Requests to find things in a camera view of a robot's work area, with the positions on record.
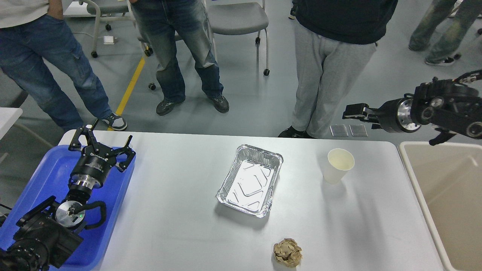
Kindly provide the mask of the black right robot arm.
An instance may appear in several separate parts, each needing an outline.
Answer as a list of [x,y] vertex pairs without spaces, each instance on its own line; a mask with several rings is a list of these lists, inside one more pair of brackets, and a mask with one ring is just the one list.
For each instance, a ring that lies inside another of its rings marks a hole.
[[438,79],[420,84],[413,94],[385,102],[380,108],[365,103],[347,105],[343,119],[372,124],[372,129],[389,133],[414,133],[422,125],[433,125],[439,135],[429,141],[435,146],[461,134],[482,137],[482,105],[479,92],[468,84],[481,79],[481,70],[456,79]]

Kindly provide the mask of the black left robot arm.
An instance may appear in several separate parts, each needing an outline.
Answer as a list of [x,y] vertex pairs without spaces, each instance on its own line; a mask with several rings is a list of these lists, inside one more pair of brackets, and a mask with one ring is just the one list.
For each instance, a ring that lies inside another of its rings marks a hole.
[[97,141],[93,126],[41,161],[1,227],[2,271],[87,271],[107,248],[136,152]]

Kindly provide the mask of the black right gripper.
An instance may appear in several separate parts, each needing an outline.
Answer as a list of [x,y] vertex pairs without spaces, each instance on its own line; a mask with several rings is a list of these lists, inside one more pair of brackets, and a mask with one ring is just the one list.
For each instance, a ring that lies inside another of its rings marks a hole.
[[355,119],[371,123],[371,129],[389,133],[414,133],[421,128],[411,118],[412,99],[402,98],[385,102],[380,108],[370,108],[365,103],[346,105],[342,119]]

